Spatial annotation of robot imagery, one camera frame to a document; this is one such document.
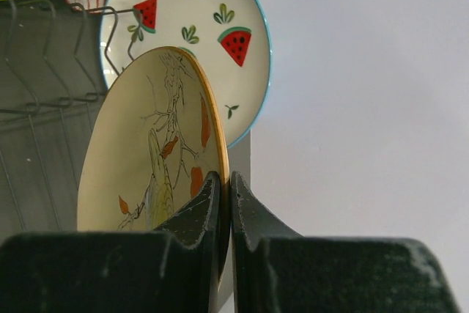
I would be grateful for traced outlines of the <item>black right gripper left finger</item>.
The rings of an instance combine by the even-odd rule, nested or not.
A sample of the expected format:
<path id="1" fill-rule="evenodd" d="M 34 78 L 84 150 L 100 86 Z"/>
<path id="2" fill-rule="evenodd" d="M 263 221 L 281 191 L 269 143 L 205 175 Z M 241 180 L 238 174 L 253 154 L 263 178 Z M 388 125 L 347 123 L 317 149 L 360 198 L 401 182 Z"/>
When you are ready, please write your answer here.
<path id="1" fill-rule="evenodd" d="M 214 312 L 221 181 L 148 232 L 24 232 L 1 245 L 3 312 Z"/>

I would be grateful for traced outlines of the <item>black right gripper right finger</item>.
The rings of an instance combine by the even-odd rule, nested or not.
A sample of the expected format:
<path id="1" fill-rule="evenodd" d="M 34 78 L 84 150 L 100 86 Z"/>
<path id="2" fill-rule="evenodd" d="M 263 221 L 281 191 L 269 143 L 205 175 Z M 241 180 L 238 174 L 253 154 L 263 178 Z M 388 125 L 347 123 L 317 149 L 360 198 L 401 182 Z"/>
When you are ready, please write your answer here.
<path id="1" fill-rule="evenodd" d="M 434 254 L 400 237 L 306 237 L 231 176 L 237 312 L 458 312 Z"/>

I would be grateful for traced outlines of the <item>orange floral plate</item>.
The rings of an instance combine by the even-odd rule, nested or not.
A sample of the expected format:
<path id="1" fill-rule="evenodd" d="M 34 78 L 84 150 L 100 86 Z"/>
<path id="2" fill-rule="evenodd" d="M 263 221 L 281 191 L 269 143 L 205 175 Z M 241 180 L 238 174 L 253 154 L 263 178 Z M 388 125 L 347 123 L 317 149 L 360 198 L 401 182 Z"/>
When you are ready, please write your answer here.
<path id="1" fill-rule="evenodd" d="M 162 46 L 134 59 L 100 108 L 78 187 L 78 231 L 153 230 L 221 181 L 218 264 L 229 243 L 229 161 L 217 104 L 193 54 Z"/>

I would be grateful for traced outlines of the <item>black wire dish rack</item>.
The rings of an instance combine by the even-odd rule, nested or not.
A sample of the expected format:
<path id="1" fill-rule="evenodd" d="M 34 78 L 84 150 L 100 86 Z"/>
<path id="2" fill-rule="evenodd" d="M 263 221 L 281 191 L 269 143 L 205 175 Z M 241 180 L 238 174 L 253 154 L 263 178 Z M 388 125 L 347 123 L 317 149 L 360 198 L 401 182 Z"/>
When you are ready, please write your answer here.
<path id="1" fill-rule="evenodd" d="M 72 230 L 86 149 L 107 94 L 101 62 L 129 7 L 1 0 L 1 235 Z"/>

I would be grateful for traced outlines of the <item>white watermelon pattern plate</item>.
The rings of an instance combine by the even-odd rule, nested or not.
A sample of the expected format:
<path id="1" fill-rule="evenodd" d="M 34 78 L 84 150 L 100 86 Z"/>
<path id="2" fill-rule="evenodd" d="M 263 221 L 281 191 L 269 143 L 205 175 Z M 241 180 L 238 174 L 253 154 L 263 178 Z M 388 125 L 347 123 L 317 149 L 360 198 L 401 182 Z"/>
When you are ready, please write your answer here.
<path id="1" fill-rule="evenodd" d="M 259 0 L 107 0 L 100 61 L 111 85 L 132 60 L 160 46 L 193 54 L 215 95 L 226 143 L 235 145 L 262 110 L 272 44 Z"/>

